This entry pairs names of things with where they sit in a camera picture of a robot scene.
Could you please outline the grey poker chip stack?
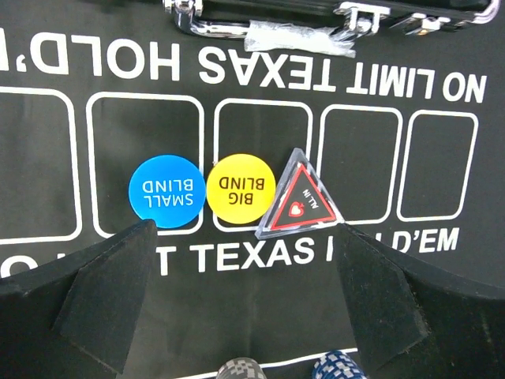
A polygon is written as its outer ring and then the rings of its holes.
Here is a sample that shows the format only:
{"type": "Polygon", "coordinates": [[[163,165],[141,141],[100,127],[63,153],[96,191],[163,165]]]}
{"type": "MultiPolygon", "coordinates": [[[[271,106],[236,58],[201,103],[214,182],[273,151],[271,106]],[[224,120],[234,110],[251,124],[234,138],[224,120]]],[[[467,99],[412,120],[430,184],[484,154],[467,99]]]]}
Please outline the grey poker chip stack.
{"type": "Polygon", "coordinates": [[[257,361],[248,357],[233,358],[224,363],[216,379],[266,379],[266,374],[257,361]]]}

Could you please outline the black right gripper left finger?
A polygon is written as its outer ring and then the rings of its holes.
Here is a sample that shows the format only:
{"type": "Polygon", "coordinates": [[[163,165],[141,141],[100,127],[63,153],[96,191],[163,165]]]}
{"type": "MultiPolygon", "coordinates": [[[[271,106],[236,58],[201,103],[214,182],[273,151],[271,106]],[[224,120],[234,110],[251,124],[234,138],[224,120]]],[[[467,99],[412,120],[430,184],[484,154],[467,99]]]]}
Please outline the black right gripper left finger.
{"type": "Polygon", "coordinates": [[[122,373],[137,326],[157,243],[152,220],[95,245],[80,268],[53,330],[102,366],[122,373]]]}

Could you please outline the yellow big blind button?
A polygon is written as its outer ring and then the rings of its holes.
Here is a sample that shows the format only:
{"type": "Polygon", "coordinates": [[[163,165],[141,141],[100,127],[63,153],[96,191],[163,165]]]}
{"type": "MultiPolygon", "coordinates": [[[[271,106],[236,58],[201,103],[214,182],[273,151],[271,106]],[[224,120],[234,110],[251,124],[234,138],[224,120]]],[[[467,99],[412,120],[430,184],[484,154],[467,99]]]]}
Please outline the yellow big blind button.
{"type": "Polygon", "coordinates": [[[261,158],[233,154],[221,159],[207,180],[207,201],[221,220],[247,224],[270,208],[276,191],[272,169],[261,158]]]}

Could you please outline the blue small blind button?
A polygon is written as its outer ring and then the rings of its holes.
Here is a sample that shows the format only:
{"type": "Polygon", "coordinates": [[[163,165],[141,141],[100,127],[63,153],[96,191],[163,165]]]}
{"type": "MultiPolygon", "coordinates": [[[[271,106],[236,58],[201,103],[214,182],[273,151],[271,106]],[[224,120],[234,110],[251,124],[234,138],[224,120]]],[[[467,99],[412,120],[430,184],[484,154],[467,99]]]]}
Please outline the blue small blind button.
{"type": "Polygon", "coordinates": [[[129,180],[129,203],[141,219],[176,229],[198,217],[206,185],[198,167],[181,156],[161,155],[144,161],[129,180]]]}

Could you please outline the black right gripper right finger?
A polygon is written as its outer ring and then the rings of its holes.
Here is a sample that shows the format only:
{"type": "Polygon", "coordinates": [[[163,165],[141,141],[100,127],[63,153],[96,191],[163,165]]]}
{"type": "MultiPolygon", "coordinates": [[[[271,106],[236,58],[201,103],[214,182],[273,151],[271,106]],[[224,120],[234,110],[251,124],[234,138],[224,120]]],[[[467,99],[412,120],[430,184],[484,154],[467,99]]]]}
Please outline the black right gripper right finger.
{"type": "Polygon", "coordinates": [[[367,372],[423,341],[428,329],[404,272],[366,236],[337,227],[337,268],[354,339],[367,372]]]}

